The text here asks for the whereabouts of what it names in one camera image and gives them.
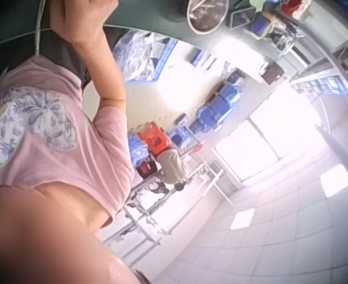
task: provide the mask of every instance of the floor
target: floor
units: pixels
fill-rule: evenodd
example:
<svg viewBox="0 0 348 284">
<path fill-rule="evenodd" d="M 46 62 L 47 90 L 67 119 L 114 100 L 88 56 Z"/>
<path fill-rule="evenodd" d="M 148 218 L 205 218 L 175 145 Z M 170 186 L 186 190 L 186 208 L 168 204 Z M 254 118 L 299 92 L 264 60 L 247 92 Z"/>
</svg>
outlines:
<svg viewBox="0 0 348 284">
<path fill-rule="evenodd" d="M 154 284 L 348 284 L 348 186 L 326 197 L 339 161 L 320 139 L 296 162 L 223 202 Z M 246 228 L 236 214 L 254 208 Z"/>
<path fill-rule="evenodd" d="M 195 117 L 197 109 L 225 78 L 194 68 L 189 62 L 194 50 L 192 45 L 179 42 L 158 82 L 126 84 L 129 131 L 138 131 L 150 121 L 169 131 L 183 112 Z M 90 83 L 82 104 L 90 119 L 95 116 L 98 104 L 99 96 Z"/>
</svg>

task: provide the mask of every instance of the woman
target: woman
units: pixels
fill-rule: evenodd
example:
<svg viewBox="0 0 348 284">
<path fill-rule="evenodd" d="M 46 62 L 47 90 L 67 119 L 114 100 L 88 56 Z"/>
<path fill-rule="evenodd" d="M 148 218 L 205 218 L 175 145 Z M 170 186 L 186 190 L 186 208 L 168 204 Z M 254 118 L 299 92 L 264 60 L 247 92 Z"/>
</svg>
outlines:
<svg viewBox="0 0 348 284">
<path fill-rule="evenodd" d="M 43 34 L 41 56 L 30 54 L 0 77 L 0 185 L 35 188 L 95 232 L 122 207 L 134 174 L 124 83 L 102 29 L 117 1 L 50 5 L 51 29 L 60 38 Z M 61 48 L 61 38 L 73 51 Z M 28 46 L 22 51 L 28 54 Z M 77 55 L 82 60 L 65 59 Z M 88 82 L 82 62 L 101 97 L 92 123 L 81 110 Z"/>
<path fill-rule="evenodd" d="M 117 4 L 51 0 L 51 29 L 73 49 L 62 58 L 81 60 L 49 60 L 42 38 L 42 56 L 0 78 L 0 281 L 139 283 L 93 234 L 121 209 L 134 174 L 124 84 L 102 29 Z M 101 97 L 93 122 L 81 110 L 87 70 Z"/>
</svg>

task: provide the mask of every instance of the blue storage bin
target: blue storage bin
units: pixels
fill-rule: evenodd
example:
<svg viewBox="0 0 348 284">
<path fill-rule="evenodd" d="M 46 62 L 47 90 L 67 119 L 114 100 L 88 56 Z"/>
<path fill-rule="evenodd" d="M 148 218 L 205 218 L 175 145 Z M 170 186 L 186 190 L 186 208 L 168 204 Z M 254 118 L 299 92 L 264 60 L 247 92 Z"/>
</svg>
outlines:
<svg viewBox="0 0 348 284">
<path fill-rule="evenodd" d="M 231 105 L 222 96 L 216 96 L 211 102 L 210 107 L 218 114 L 215 117 L 218 121 L 223 120 L 232 110 Z"/>
<path fill-rule="evenodd" d="M 204 132 L 205 126 L 200 120 L 195 120 L 189 127 L 192 133 Z"/>
<path fill-rule="evenodd" d="M 191 134 L 183 127 L 173 129 L 168 133 L 168 136 L 179 148 L 187 146 L 191 140 Z"/>
<path fill-rule="evenodd" d="M 128 145 L 129 145 L 132 165 L 134 167 L 141 166 L 141 164 L 149 156 L 148 146 L 144 143 L 143 140 L 140 139 L 139 136 L 137 136 L 134 133 L 131 133 L 128 136 Z"/>
<path fill-rule="evenodd" d="M 205 128 L 213 128 L 217 125 L 217 118 L 215 118 L 217 113 L 209 106 L 204 105 L 198 109 L 196 112 L 196 117 L 205 126 Z"/>
<path fill-rule="evenodd" d="M 256 14 L 256 18 L 250 26 L 250 31 L 258 37 L 261 37 L 266 28 L 270 25 L 271 21 L 262 14 Z"/>
<path fill-rule="evenodd" d="M 241 89 L 229 83 L 226 83 L 218 94 L 223 97 L 229 104 L 237 102 L 241 97 Z"/>
<path fill-rule="evenodd" d="M 345 84 L 341 81 L 339 76 L 330 76 L 326 78 L 328 84 L 331 86 L 331 91 L 335 95 L 347 95 L 348 90 Z"/>
</svg>

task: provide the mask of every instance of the blue crate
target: blue crate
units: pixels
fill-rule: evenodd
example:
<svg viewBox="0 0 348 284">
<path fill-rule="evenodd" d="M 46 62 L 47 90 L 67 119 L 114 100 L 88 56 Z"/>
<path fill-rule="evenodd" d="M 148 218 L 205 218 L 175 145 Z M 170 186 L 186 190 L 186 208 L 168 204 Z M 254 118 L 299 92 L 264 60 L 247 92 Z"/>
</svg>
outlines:
<svg viewBox="0 0 348 284">
<path fill-rule="evenodd" d="M 205 125 L 200 120 L 195 120 L 189 127 L 192 133 L 204 132 Z"/>
<path fill-rule="evenodd" d="M 167 136 L 179 148 L 186 147 L 191 140 L 191 134 L 183 127 L 174 128 Z"/>
<path fill-rule="evenodd" d="M 210 102 L 210 107 L 217 112 L 217 121 L 222 121 L 232 111 L 231 105 L 222 96 L 216 96 Z"/>
<path fill-rule="evenodd" d="M 256 14 L 256 18 L 250 26 L 250 32 L 258 37 L 261 37 L 266 28 L 270 25 L 271 21 L 262 14 Z"/>
<path fill-rule="evenodd" d="M 205 126 L 205 128 L 214 128 L 218 122 L 215 117 L 217 112 L 213 110 L 209 105 L 204 105 L 196 112 L 196 117 Z"/>
<path fill-rule="evenodd" d="M 128 136 L 128 145 L 131 162 L 134 167 L 139 167 L 148 158 L 148 146 L 134 133 Z"/>
<path fill-rule="evenodd" d="M 241 89 L 229 83 L 226 83 L 218 94 L 223 97 L 229 104 L 237 102 L 241 97 Z"/>
</svg>

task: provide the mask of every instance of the metal pole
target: metal pole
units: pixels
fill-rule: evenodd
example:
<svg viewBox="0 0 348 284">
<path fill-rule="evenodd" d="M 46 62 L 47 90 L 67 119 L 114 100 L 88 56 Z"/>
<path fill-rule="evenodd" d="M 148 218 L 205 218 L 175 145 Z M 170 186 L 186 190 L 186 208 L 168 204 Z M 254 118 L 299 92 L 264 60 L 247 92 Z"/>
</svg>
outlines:
<svg viewBox="0 0 348 284">
<path fill-rule="evenodd" d="M 155 241 L 155 240 L 148 234 L 148 232 L 140 225 L 140 223 L 139 223 L 136 219 L 133 218 L 132 214 L 130 214 L 130 213 L 128 212 L 127 209 L 125 209 L 125 208 L 123 207 L 123 211 L 124 211 L 125 214 L 128 216 L 128 218 L 129 218 L 130 220 L 132 220 L 132 222 L 134 223 L 134 225 L 141 231 L 141 233 L 143 233 L 143 235 L 146 237 L 147 240 L 152 241 L 152 242 Z"/>
</svg>

